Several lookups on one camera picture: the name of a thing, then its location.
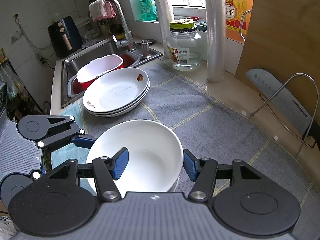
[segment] cleaver blade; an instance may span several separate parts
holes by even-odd
[[[251,69],[245,74],[245,76],[268,99],[283,85],[271,73],[261,68]],[[292,124],[292,126],[298,131],[298,133],[300,133],[302,138],[304,138],[308,126],[310,125],[312,116],[292,95],[292,93],[286,87],[284,87],[271,100],[271,102],[278,109],[278,111]],[[316,123],[316,121],[313,121],[308,136],[314,137],[317,144],[320,146],[320,127]]]

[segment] stainless steel sink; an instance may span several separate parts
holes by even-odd
[[[114,39],[108,38],[104,41],[101,41],[93,46],[84,49],[78,53],[71,55],[69,58],[62,62],[62,73],[61,73],[61,107],[64,108],[67,105],[73,103],[83,96],[84,91],[73,95],[73,97],[68,96],[68,82],[78,73],[79,69],[87,65],[90,61],[103,57],[110,54],[122,55],[126,54],[128,57],[131,57],[132,65],[126,67],[138,67],[151,60],[154,60],[158,57],[163,56],[163,54],[154,49],[150,49],[150,58],[142,60],[142,50],[141,46],[135,43],[136,49],[131,51],[124,51],[118,49],[117,44],[114,42]]]

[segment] wooden cutting board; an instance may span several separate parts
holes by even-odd
[[[281,83],[303,72],[320,90],[320,0],[254,0],[235,77],[259,91],[245,77],[252,68],[269,71]],[[296,77],[287,88],[312,116],[316,90],[310,80]]]

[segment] plastic wrap roll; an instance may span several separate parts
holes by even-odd
[[[162,36],[162,45],[164,49],[164,56],[170,58],[169,50],[165,40],[170,34],[169,23],[174,20],[172,4],[169,0],[155,0],[156,10],[158,14],[158,21],[160,25],[160,32]]]
[[[219,82],[224,74],[226,0],[205,0],[207,12],[208,80]]]

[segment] air fryer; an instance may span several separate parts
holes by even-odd
[[[81,48],[81,35],[71,16],[58,20],[48,27],[56,55],[64,58]]]

